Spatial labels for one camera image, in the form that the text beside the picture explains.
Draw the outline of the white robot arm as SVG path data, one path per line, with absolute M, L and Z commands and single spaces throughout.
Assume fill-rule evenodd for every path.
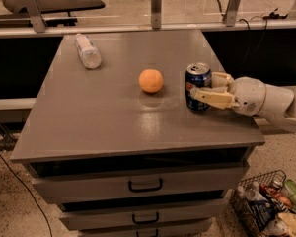
M 211 87 L 186 83 L 191 97 L 211 107 L 230 109 L 244 116 L 258 116 L 285 131 L 296 133 L 296 86 L 278 87 L 251 77 L 234 79 L 213 72 Z

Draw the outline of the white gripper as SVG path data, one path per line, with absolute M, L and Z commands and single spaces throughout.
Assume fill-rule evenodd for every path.
M 238 114 L 253 116 L 264 103 L 266 87 L 258 79 L 240 77 L 234 80 L 228 73 L 213 72 L 212 88 L 192 87 L 189 92 L 194 99 L 212 107 L 232 108 Z

